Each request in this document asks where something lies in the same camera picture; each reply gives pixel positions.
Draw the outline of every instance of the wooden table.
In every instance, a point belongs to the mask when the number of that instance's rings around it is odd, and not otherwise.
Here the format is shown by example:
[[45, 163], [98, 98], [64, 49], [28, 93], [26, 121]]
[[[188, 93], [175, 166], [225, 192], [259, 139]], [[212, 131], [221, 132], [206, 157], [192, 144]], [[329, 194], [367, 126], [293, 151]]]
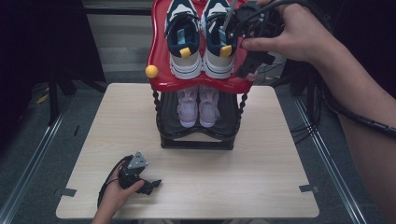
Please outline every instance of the wooden table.
[[[115, 218], [316, 217], [318, 206], [274, 89], [252, 87], [233, 150], [163, 149], [149, 84], [111, 84], [67, 184], [59, 218], [92, 218], [113, 166], [141, 151], [141, 177], [161, 185], [134, 194]], [[195, 133], [185, 137], [206, 140]]]

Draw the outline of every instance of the red tray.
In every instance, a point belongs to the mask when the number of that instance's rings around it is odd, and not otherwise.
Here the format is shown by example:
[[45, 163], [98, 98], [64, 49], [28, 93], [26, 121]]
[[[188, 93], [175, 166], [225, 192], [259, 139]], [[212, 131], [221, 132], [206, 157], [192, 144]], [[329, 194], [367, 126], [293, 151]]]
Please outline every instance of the red tray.
[[[208, 77], [205, 72], [193, 79], [178, 79], [176, 78], [169, 65], [169, 50], [164, 37], [164, 21], [166, 18], [166, 11], [168, 10], [172, 0], [156, 0], [153, 4], [151, 11], [152, 26], [154, 37], [152, 40], [150, 54], [148, 56], [147, 65], [155, 65], [158, 70], [158, 76], [155, 78], [149, 78], [149, 83], [151, 88], [156, 91], [178, 91], [181, 89], [188, 88], [194, 85], [208, 85], [216, 88], [220, 91], [225, 91], [229, 93], [246, 93], [249, 92], [252, 82], [246, 79], [236, 77], [231, 74], [230, 77], [225, 79], [214, 79]], [[192, 0], [198, 16], [202, 15], [202, 11], [205, 8], [205, 0]], [[235, 8], [238, 8], [241, 4], [246, 3], [246, 1], [238, 0]], [[205, 38], [201, 34], [201, 44], [200, 53], [203, 56], [205, 53]], [[239, 67], [239, 65], [245, 60], [247, 52], [244, 49], [238, 48], [234, 55], [234, 71]]]

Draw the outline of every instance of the orange ball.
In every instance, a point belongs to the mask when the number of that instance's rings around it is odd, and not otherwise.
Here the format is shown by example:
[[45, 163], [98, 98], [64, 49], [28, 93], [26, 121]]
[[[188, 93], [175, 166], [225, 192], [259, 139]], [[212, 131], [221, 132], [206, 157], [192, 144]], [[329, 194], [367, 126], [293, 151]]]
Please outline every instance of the orange ball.
[[155, 78], [158, 76], [158, 68], [155, 65], [149, 65], [146, 67], [146, 76], [149, 78]]

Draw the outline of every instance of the white sneaker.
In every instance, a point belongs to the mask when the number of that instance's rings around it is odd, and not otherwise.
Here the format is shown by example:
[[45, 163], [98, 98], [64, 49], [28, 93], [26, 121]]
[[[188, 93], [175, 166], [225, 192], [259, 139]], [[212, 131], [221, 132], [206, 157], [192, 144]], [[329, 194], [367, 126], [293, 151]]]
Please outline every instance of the white sneaker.
[[199, 86], [199, 104], [200, 123], [206, 128], [213, 127], [219, 118], [218, 101], [219, 90], [206, 85]]
[[209, 77], [227, 78], [233, 71], [233, 56], [237, 36], [230, 36], [230, 25], [223, 32], [220, 28], [230, 7], [227, 0], [209, 0], [202, 17], [201, 29], [206, 39], [204, 70]]
[[202, 71], [199, 17], [191, 0], [172, 1], [166, 14], [165, 38], [172, 74], [180, 79], [198, 77]]
[[198, 118], [197, 94], [198, 86], [177, 91], [178, 118], [180, 119], [180, 124], [185, 128], [194, 126]]

